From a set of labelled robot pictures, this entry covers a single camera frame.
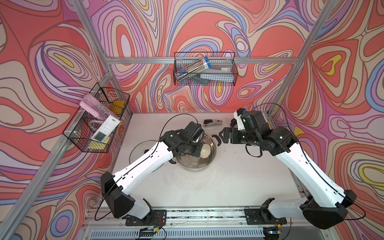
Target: wire basket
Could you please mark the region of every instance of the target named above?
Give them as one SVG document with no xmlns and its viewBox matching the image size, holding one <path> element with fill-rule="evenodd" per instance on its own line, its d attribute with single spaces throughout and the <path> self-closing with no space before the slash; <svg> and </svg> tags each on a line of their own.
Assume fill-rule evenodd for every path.
<svg viewBox="0 0 384 240">
<path fill-rule="evenodd" d="M 225 63 L 230 66 L 229 73 L 204 73 L 189 72 L 178 81 L 178 74 L 188 65 L 194 63 L 197 59 L 207 56 L 211 65 Z M 235 64 L 234 52 L 175 52 L 175 63 L 173 70 L 175 86 L 234 86 L 238 77 L 238 71 Z"/>
<path fill-rule="evenodd" d="M 129 102 L 129 94 L 115 88 L 100 88 L 95 94 L 95 98 L 116 114 L 119 120 L 121 120 Z M 103 120 L 95 118 L 79 107 L 63 131 L 63 134 L 82 152 L 107 153 L 117 128 L 113 130 L 104 142 L 91 139 L 103 122 Z"/>
</svg>

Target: metal bracket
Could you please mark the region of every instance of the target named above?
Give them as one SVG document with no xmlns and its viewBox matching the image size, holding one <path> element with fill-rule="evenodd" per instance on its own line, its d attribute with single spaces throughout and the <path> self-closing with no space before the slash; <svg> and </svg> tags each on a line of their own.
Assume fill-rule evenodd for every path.
<svg viewBox="0 0 384 240">
<path fill-rule="evenodd" d="M 244 209 L 245 218 L 247 219 L 248 225 L 263 225 L 263 224 L 276 224 L 276 225 L 284 225 L 287 224 L 287 220 L 285 218 L 275 218 L 274 216 L 270 216 L 270 222 L 266 222 L 262 217 L 261 209 Z"/>
<path fill-rule="evenodd" d="M 134 216 L 126 215 L 122 217 L 126 219 L 125 225 L 132 226 L 165 226 L 167 221 L 167 210 L 152 210 L 150 211 L 143 220 L 140 220 Z"/>
</svg>

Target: remote control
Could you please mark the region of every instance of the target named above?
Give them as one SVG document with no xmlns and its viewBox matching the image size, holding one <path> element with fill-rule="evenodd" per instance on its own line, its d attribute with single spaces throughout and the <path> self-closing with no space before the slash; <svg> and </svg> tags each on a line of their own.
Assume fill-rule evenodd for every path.
<svg viewBox="0 0 384 240">
<path fill-rule="evenodd" d="M 112 115 L 109 115 L 108 118 L 103 122 L 103 124 L 97 129 L 93 134 L 92 140 L 103 142 L 113 130 L 119 125 L 121 121 Z"/>
</svg>

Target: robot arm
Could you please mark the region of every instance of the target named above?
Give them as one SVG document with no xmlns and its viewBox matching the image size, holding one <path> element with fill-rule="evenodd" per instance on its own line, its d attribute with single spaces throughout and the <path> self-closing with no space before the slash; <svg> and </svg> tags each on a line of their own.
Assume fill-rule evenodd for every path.
<svg viewBox="0 0 384 240">
<path fill-rule="evenodd" d="M 136 185 L 164 162 L 181 154 L 200 156 L 204 131 L 200 124 L 190 122 L 185 129 L 168 131 L 153 148 L 131 165 L 101 176 L 101 193 L 115 218 L 125 214 L 143 219 L 151 210 L 145 199 L 130 195 Z"/>
<path fill-rule="evenodd" d="M 260 111 L 234 113 L 232 127 L 225 127 L 220 136 L 224 143 L 259 146 L 276 156 L 307 187 L 310 196 L 293 200 L 269 199 L 264 207 L 276 218 L 307 219 L 314 226 L 327 229 L 344 221 L 356 194 L 334 183 L 302 150 L 295 135 L 284 127 L 273 128 Z"/>
<path fill-rule="evenodd" d="M 288 129 L 274 128 L 266 114 L 260 111 L 234 113 L 231 127 L 225 127 L 220 136 L 224 143 L 259 146 L 276 156 L 303 182 L 310 196 L 293 200 L 268 199 L 262 206 L 265 215 L 275 218 L 307 219 L 314 226 L 327 229 L 342 222 L 356 195 L 334 183 L 304 153 L 299 141 Z M 168 131 L 142 157 L 114 175 L 101 176 L 101 192 L 115 218 L 129 214 L 143 219 L 151 211 L 145 199 L 136 199 L 130 193 L 148 174 L 164 162 L 181 154 L 199 156 L 203 144 L 199 142 L 204 131 L 200 124 L 190 122 L 185 129 Z"/>
</svg>

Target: psychedelic patterned wall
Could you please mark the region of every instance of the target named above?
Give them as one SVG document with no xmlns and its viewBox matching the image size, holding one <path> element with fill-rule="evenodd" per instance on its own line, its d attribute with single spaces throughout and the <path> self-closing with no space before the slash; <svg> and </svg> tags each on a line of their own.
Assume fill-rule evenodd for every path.
<svg viewBox="0 0 384 240">
<path fill-rule="evenodd" d="M 177 51 L 234 51 L 293 57 L 322 0 L 128 1 L 86 4 L 107 56 L 168 57 Z M 175 87 L 173 65 L 112 66 L 134 112 L 233 112 L 273 96 L 288 65 L 238 65 L 235 87 Z"/>
<path fill-rule="evenodd" d="M 67 0 L 0 2 L 0 221 L 103 74 Z M 123 132 L 119 126 L 108 154 L 82 153 L 71 145 L 15 239 L 73 239 L 99 197 L 100 175 Z"/>
<path fill-rule="evenodd" d="M 255 99 L 271 100 L 290 66 L 238 65 L 235 86 L 208 87 L 175 86 L 173 65 L 119 64 L 114 72 L 123 91 L 131 94 L 133 112 L 234 112 Z"/>
<path fill-rule="evenodd" d="M 340 239 L 384 239 L 383 59 L 384 2 L 341 0 L 283 102 L 304 149 L 367 212 L 338 224 Z"/>
</svg>

